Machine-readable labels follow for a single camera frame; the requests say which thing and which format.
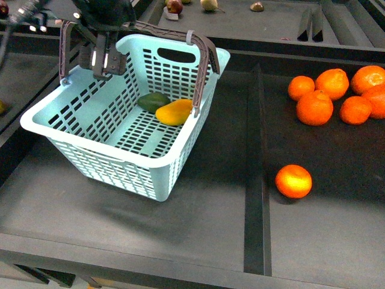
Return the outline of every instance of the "basket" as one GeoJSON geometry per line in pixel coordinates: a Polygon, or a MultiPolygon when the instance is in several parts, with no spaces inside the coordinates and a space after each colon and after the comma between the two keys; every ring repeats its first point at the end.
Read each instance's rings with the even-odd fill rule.
{"type": "MultiPolygon", "coordinates": [[[[76,66],[60,85],[21,118],[23,128],[47,137],[86,177],[165,201],[208,116],[220,73],[208,65],[199,113],[184,125],[161,124],[137,99],[162,92],[173,101],[193,99],[201,52],[196,45],[142,34],[117,42],[127,55],[123,76],[96,80],[76,66]],[[180,63],[158,54],[171,49],[195,56],[180,63]]],[[[221,71],[230,54],[215,49],[221,71]]]]}

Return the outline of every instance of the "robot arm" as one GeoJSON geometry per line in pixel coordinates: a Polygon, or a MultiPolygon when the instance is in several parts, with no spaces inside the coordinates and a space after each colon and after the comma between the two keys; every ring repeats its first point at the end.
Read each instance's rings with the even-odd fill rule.
{"type": "MultiPolygon", "coordinates": [[[[9,17],[6,35],[9,37],[15,27],[22,23],[40,26],[44,31],[42,28],[49,12],[64,23],[73,23],[91,42],[89,48],[81,51],[83,54],[81,67],[93,70],[94,77],[97,79],[105,79],[106,73],[124,74],[125,55],[116,50],[116,41],[119,31],[127,31],[135,25],[136,16],[130,0],[72,0],[63,7],[65,2],[63,0],[26,1],[9,17]],[[42,20],[37,22],[39,14],[42,20]]],[[[5,54],[5,48],[2,47],[1,50],[5,54]]]]}

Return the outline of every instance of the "orange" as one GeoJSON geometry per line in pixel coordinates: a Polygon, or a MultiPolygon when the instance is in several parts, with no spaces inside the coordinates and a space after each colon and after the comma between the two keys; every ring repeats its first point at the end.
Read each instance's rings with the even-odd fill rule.
{"type": "Polygon", "coordinates": [[[339,110],[343,122],[349,125],[361,125],[367,121],[372,113],[372,104],[361,96],[346,98],[339,110]]]}
{"type": "Polygon", "coordinates": [[[297,102],[297,117],[306,125],[324,125],[333,114],[333,103],[325,92],[315,90],[297,102]]]}
{"type": "Polygon", "coordinates": [[[377,65],[361,67],[350,82],[352,91],[362,95],[369,88],[385,83],[385,69],[377,65]]]}
{"type": "Polygon", "coordinates": [[[282,167],[276,175],[278,191],[286,197],[300,199],[312,189],[312,176],[297,164],[282,167]]]}
{"type": "Polygon", "coordinates": [[[289,97],[293,101],[299,101],[306,93],[313,92],[314,80],[308,76],[299,75],[293,78],[288,87],[289,97]]]}
{"type": "Polygon", "coordinates": [[[365,91],[361,97],[366,98],[372,104],[373,119],[385,119],[385,84],[373,86],[365,91]]]}
{"type": "Polygon", "coordinates": [[[348,88],[349,79],[340,68],[326,70],[315,80],[315,89],[326,92],[332,101],[343,97],[348,88]]]}

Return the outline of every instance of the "tray divider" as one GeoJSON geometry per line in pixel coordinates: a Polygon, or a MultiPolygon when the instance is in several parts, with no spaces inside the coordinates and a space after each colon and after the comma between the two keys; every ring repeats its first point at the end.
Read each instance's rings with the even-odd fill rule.
{"type": "Polygon", "coordinates": [[[314,42],[324,41],[323,33],[323,18],[322,8],[319,7],[312,15],[313,27],[312,27],[312,39],[314,42]]]}
{"type": "Polygon", "coordinates": [[[300,28],[298,29],[298,41],[308,41],[312,23],[312,10],[306,9],[302,13],[300,28]]]}
{"type": "Polygon", "coordinates": [[[248,88],[250,92],[247,100],[244,271],[251,274],[272,276],[270,202],[267,174],[264,167],[267,150],[263,105],[264,89],[263,75],[259,64],[253,69],[252,74],[253,82],[248,88]]]}
{"type": "Polygon", "coordinates": [[[347,9],[376,48],[385,48],[385,32],[358,0],[350,0],[347,9]]]}
{"type": "Polygon", "coordinates": [[[333,2],[331,0],[320,0],[326,19],[328,20],[331,28],[333,29],[339,43],[341,45],[350,46],[367,46],[368,43],[365,40],[359,40],[353,36],[341,15],[337,12],[333,2]]]}

